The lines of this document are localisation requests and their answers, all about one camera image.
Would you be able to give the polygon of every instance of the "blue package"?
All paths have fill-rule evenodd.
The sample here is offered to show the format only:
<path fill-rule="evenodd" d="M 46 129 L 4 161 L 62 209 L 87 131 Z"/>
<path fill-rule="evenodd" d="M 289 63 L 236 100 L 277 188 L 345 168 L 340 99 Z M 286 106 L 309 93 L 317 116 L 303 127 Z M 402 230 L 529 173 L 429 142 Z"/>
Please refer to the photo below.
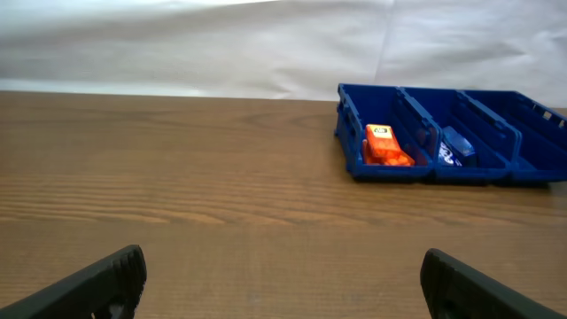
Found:
<path fill-rule="evenodd" d="M 453 155 L 453 152 L 449 149 L 445 143 L 441 142 L 441 147 L 439 147 L 439 163 L 445 166 L 461 167 L 461 162 Z"/>
<path fill-rule="evenodd" d="M 448 126 L 443 128 L 444 141 L 451 149 L 455 157 L 467 167 L 475 167 L 477 165 L 477 154 L 475 148 L 461 134 Z"/>

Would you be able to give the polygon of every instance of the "wood grain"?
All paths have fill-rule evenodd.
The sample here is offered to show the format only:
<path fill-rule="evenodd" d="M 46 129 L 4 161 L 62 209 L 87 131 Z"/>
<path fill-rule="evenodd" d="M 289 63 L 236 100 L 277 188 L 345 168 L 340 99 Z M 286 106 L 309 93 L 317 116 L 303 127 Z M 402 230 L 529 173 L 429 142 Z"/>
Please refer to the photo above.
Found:
<path fill-rule="evenodd" d="M 356 183 L 331 102 L 0 93 L 0 307 L 123 245 L 140 318 L 426 318 L 438 247 L 567 314 L 567 183 Z"/>

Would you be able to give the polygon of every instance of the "white curtain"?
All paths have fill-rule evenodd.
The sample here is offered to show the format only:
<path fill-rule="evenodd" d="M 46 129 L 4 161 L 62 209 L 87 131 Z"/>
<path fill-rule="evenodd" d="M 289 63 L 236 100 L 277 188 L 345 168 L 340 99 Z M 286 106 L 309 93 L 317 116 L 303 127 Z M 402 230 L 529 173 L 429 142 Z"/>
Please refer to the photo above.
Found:
<path fill-rule="evenodd" d="M 3 0 L 0 89 L 335 100 L 339 82 L 567 106 L 564 0 Z"/>

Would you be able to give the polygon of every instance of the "black object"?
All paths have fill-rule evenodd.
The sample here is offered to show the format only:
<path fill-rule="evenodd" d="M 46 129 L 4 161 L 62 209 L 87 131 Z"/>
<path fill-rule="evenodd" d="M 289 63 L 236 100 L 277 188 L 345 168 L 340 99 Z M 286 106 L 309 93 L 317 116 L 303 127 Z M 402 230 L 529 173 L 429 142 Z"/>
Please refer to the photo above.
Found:
<path fill-rule="evenodd" d="M 145 280 L 142 249 L 130 245 L 0 309 L 0 318 L 131 319 Z M 567 319 L 438 249 L 425 254 L 421 284 L 433 319 Z"/>
<path fill-rule="evenodd" d="M 0 318 L 131 319 L 145 280 L 142 249 L 139 245 L 129 245 L 0 309 Z"/>
<path fill-rule="evenodd" d="M 565 319 L 489 276 L 430 249 L 420 274 L 433 319 Z"/>

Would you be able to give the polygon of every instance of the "empty blue bin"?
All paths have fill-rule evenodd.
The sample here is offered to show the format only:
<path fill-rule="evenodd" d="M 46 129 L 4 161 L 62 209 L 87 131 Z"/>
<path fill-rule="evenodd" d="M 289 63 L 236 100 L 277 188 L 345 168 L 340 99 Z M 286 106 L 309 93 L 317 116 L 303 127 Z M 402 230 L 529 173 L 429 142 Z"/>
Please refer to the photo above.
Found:
<path fill-rule="evenodd" d="M 338 136 L 346 157 L 346 169 L 355 178 L 416 180 L 433 170 L 439 127 L 403 89 L 397 87 L 339 84 Z M 367 124 L 384 124 L 392 130 L 402 150 L 415 166 L 367 165 L 362 160 L 362 140 Z"/>
<path fill-rule="evenodd" d="M 522 134 L 515 182 L 567 180 L 567 118 L 515 91 L 465 90 Z"/>
<path fill-rule="evenodd" d="M 475 167 L 450 167 L 436 161 L 435 178 L 457 182 L 485 183 L 506 178 L 518 152 L 519 133 L 494 116 L 478 101 L 455 89 L 404 88 L 441 127 L 453 127 L 475 148 Z M 442 139 L 437 141 L 435 158 Z"/>

